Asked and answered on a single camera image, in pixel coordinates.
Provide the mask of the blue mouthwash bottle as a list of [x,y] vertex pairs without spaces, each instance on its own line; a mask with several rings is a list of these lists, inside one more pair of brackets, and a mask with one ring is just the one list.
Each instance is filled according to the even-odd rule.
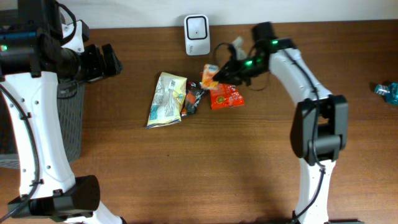
[[397,105],[397,82],[391,83],[390,85],[376,85],[374,92],[384,97],[386,103],[391,105]]

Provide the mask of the orange tissue pack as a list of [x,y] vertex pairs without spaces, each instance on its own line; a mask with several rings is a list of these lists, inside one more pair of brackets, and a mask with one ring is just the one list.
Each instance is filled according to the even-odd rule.
[[218,73],[219,67],[217,65],[206,64],[202,72],[201,88],[205,90],[216,90],[219,82],[214,81],[213,77]]

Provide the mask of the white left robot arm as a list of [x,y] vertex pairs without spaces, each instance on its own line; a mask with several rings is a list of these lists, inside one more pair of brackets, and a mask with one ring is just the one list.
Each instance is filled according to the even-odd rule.
[[58,86],[116,76],[123,66],[111,45],[88,45],[88,26],[64,24],[57,1],[19,1],[1,11],[1,94],[11,115],[21,184],[8,218],[63,223],[123,223],[100,199],[94,175],[76,177],[58,117]]

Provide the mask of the orange snack bag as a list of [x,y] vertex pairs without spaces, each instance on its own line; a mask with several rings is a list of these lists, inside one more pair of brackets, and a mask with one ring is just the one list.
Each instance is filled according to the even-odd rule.
[[215,90],[210,90],[211,109],[237,107],[244,105],[244,98],[235,85],[219,84]]

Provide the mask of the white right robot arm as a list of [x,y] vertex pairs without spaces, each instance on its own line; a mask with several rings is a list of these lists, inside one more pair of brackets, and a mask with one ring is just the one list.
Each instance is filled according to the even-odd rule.
[[305,64],[290,38],[279,38],[271,22],[252,28],[254,45],[248,57],[230,60],[213,77],[220,83],[251,85],[270,72],[281,82],[295,105],[290,145],[300,166],[298,202],[291,223],[329,223],[330,180],[348,132],[348,101],[325,88]]

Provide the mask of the black silver snack packet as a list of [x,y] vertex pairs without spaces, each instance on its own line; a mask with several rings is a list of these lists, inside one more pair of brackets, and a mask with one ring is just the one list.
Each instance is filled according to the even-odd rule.
[[181,116],[193,115],[197,112],[200,101],[207,95],[208,90],[202,88],[202,82],[188,81],[186,96],[181,110]]

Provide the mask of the yellow white wipes pack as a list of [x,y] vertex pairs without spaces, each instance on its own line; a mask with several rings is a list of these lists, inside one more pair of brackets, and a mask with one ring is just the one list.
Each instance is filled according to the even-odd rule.
[[181,122],[186,97],[187,78],[162,72],[157,81],[146,128],[168,126]]

